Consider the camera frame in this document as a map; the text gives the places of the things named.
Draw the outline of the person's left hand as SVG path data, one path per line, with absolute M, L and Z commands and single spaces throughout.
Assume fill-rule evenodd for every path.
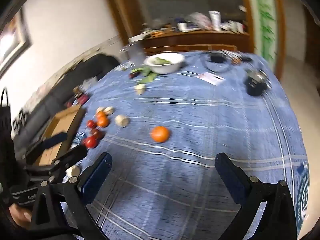
M 32 212 L 30 210 L 20 207 L 17 204 L 12 204 L 9 206 L 9 211 L 18 226 L 29 229 L 32 219 Z

